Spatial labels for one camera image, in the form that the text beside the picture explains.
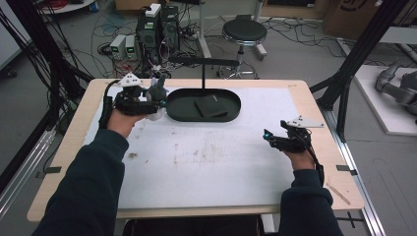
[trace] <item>concrete floor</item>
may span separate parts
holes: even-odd
[[[97,78],[104,78],[104,71],[112,70],[111,62],[98,55],[96,48],[100,43],[111,41],[111,37],[103,36],[104,32],[111,34],[112,31],[105,25],[124,25],[119,29],[119,33],[128,33],[136,27],[136,16],[117,12],[111,1],[100,4],[102,6],[98,13],[83,9],[60,15],[59,22],[71,47],[89,72]],[[208,37],[208,47],[214,58],[234,59],[237,46],[216,36],[220,35],[221,22],[221,18],[207,20],[207,29],[214,26],[208,33],[211,35]],[[325,37],[321,23],[313,24],[317,28],[305,26],[304,33],[313,34],[316,38]],[[334,41],[322,44],[328,48],[307,46],[285,37],[295,38],[294,31],[281,33],[271,29],[268,31],[267,40],[264,42],[268,57],[263,61],[259,61],[258,55],[252,49],[246,50],[245,59],[257,68],[261,80],[303,80],[309,86],[313,86],[332,76],[343,63],[341,49]],[[305,35],[299,36],[300,39],[311,40]],[[93,61],[88,54],[92,54],[99,62]],[[411,64],[402,52],[392,49],[392,45],[381,44],[370,55],[371,60],[366,63],[381,61],[388,64],[396,58],[401,58],[404,65]],[[13,79],[2,76],[0,80],[0,96],[6,101],[0,118],[1,171],[43,116],[47,104],[46,88],[37,79],[29,61],[20,56],[12,65],[18,71],[18,76]],[[217,78],[215,69],[207,67],[207,78]],[[173,78],[200,78],[201,68],[181,68],[171,74]],[[315,97],[320,97],[321,93],[317,92]],[[355,83],[351,85],[345,138],[386,234],[417,235],[417,187],[412,184],[416,177],[417,138],[386,135]],[[37,166],[33,176],[0,221],[1,235],[30,235],[36,227],[36,223],[28,222],[26,219],[30,204],[41,184],[41,179],[35,178],[34,175],[41,170],[43,162],[53,150],[54,147]],[[359,212],[351,213],[352,217],[362,217]],[[347,212],[337,212],[336,216],[347,217]],[[369,234],[362,222],[355,222],[355,228],[350,222],[339,221],[339,224],[345,235]],[[121,220],[118,221],[115,235],[121,235],[122,228]]]

